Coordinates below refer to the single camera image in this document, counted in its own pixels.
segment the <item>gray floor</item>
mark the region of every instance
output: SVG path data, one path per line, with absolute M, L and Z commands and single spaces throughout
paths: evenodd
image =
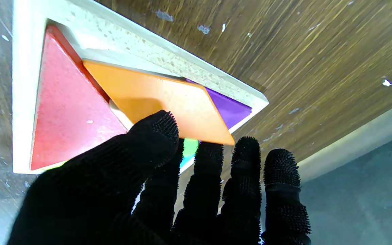
M 392 141 L 303 184 L 313 245 L 392 245 Z

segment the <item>green piece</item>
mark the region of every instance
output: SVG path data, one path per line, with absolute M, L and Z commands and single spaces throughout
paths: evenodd
M 184 151 L 182 152 L 182 155 L 184 155 L 184 158 L 193 157 L 196 154 L 198 147 L 199 147 L 198 140 L 193 140 L 192 138 L 185 138 Z

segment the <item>orange parallelogram piece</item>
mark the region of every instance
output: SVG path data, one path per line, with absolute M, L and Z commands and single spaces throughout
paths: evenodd
M 216 106 L 202 85 L 84 60 L 110 99 L 135 124 L 159 110 L 176 119 L 180 138 L 234 145 Z

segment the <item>black glove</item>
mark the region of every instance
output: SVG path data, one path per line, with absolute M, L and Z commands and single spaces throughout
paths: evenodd
M 40 175 L 27 192 L 8 244 L 257 244 L 258 142 L 245 137 L 235 146 L 220 215 L 223 147 L 202 142 L 184 208 L 172 224 L 182 151 L 173 116 L 165 111 L 148 116 L 127 134 Z M 276 241 L 270 244 L 307 244 L 308 217 L 298 202 L 300 180 L 290 176 L 297 167 L 289 153 L 271 154 L 264 173 L 270 200 L 263 238 Z M 275 167 L 267 163 L 281 166 L 274 172 L 281 177 L 268 178 L 267 166 Z M 145 190 L 131 215 L 143 183 Z

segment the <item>red triangle piece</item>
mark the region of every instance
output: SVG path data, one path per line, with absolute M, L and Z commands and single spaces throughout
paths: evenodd
M 69 160 L 127 130 L 55 26 L 48 26 L 37 93 L 31 170 Z

